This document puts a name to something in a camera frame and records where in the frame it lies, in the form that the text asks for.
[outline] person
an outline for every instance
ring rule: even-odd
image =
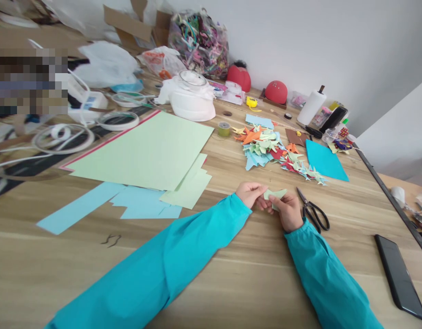
[[[264,200],[267,186],[241,183],[204,212],[175,220],[99,281],[59,310],[47,329],[143,328],[168,307],[215,252],[227,246],[257,204],[279,209],[284,236],[302,285],[324,328],[382,328],[365,292],[324,238],[301,217],[299,199],[287,193]]]

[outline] smartphone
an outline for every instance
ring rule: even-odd
[[[421,301],[413,286],[398,245],[381,235],[376,234],[374,237],[395,305],[400,310],[422,320]]]

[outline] cardboard box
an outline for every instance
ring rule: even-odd
[[[140,21],[115,9],[104,6],[104,21],[115,27],[122,46],[133,53],[142,53],[168,44],[171,14],[157,11],[156,26],[144,24],[144,9],[147,0],[131,0],[133,11]]]

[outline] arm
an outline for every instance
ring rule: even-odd
[[[336,257],[325,239],[302,219],[299,199],[287,193],[281,200],[258,200],[262,210],[279,217],[305,292],[323,328],[382,328],[369,308],[368,297]]]
[[[250,188],[246,184],[210,209],[175,220],[58,311],[46,328],[143,328],[241,230],[267,189],[258,184],[255,191],[240,190]]]

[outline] clear plastic bag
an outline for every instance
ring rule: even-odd
[[[78,50],[90,60],[90,64],[78,66],[74,73],[90,88],[137,83],[134,72],[140,71],[139,64],[121,47],[107,41],[98,41]]]
[[[178,58],[179,52],[167,46],[146,51],[138,56],[139,60],[162,79],[172,79],[180,71],[186,69]]]
[[[227,30],[215,24],[205,9],[173,15],[168,45],[180,53],[189,70],[211,79],[226,78],[229,68]]]

